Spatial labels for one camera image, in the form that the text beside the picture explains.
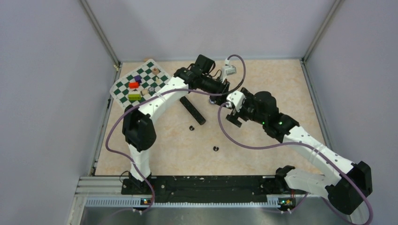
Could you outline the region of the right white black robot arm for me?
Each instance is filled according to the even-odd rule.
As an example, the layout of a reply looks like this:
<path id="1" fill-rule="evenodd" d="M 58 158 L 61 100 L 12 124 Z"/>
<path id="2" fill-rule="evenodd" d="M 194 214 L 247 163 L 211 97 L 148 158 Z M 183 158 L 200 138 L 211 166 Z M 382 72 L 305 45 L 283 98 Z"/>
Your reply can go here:
<path id="1" fill-rule="evenodd" d="M 369 204 L 372 176 L 369 165 L 354 163 L 316 140 L 291 116 L 279 111 L 276 99 L 267 91 L 256 94 L 243 88 L 227 95 L 226 119 L 240 127 L 239 119 L 260 124 L 280 146 L 290 146 L 321 171 L 315 174 L 294 166 L 276 172 L 275 187 L 281 193 L 302 190 L 325 198 L 343 214 L 352 214 L 362 203 Z"/>

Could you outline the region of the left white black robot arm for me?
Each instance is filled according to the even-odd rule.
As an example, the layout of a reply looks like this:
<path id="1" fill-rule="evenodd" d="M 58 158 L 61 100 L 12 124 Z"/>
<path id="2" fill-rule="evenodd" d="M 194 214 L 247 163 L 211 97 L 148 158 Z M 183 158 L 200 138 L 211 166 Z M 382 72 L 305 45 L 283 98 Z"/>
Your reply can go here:
<path id="1" fill-rule="evenodd" d="M 175 101 L 185 97 L 191 90 L 199 89 L 205 93 L 213 93 L 217 99 L 228 92 L 230 83 L 228 75 L 235 74 L 237 69 L 226 60 L 221 67 L 221 74 L 213 79 L 208 74 L 215 62 L 204 55 L 199 55 L 188 68 L 178 69 L 167 84 L 155 93 L 155 99 L 133 109 L 127 107 L 123 118 L 122 134 L 128 144 L 133 159 L 129 180 L 133 188 L 140 194 L 149 191 L 149 149 L 155 143 L 156 132 L 154 124 L 157 119 L 170 108 Z"/>

